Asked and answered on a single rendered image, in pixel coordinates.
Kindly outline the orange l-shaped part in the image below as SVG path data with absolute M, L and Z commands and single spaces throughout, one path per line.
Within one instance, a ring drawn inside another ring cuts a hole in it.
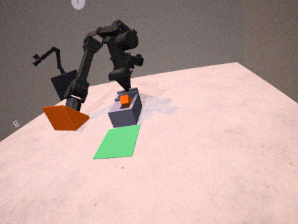
M 120 104 L 122 104 L 125 107 L 130 107 L 130 104 L 132 103 L 132 98 L 129 95 L 122 95 L 120 96 Z

